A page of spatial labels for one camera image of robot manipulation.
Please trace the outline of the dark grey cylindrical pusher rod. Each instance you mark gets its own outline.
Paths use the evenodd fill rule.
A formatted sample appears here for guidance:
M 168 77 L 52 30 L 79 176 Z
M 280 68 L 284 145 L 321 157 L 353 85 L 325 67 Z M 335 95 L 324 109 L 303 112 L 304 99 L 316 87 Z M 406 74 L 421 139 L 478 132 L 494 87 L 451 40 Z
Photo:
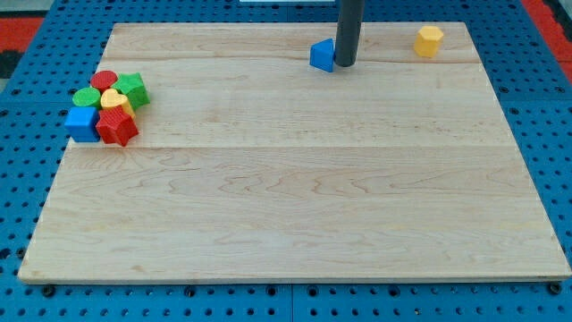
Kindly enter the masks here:
M 334 62 L 340 67 L 350 67 L 357 60 L 365 2 L 365 0 L 340 0 L 334 46 Z

